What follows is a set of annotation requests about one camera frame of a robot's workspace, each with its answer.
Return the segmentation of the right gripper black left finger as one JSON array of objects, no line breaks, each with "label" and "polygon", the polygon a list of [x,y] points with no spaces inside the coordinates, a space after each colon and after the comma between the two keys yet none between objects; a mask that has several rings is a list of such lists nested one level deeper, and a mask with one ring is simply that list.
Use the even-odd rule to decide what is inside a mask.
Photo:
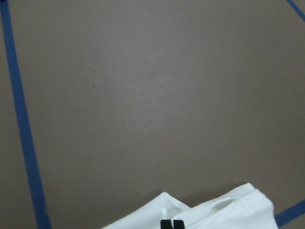
[{"label": "right gripper black left finger", "polygon": [[170,219],[162,219],[160,221],[161,229],[172,229],[172,221]]}]

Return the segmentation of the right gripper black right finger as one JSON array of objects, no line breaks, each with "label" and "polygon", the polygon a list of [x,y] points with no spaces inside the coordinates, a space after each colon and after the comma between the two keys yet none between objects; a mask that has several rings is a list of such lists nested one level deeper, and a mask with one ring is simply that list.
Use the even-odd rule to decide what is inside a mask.
[{"label": "right gripper black right finger", "polygon": [[173,220],[173,229],[184,229],[184,221],[180,219]]}]

